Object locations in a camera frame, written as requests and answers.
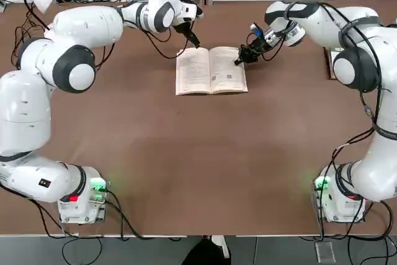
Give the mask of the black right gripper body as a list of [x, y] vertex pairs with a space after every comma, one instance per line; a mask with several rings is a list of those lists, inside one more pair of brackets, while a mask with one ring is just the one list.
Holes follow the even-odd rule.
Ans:
[[255, 54], [261, 55], [269, 51], [269, 44], [262, 37], [256, 37], [249, 45], [248, 48]]

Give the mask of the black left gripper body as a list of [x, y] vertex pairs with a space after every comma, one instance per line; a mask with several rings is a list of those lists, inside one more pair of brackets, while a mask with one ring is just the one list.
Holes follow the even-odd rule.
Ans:
[[173, 25], [173, 28], [179, 34], [190, 34], [192, 31], [191, 25], [191, 22], [184, 22], [178, 25]]

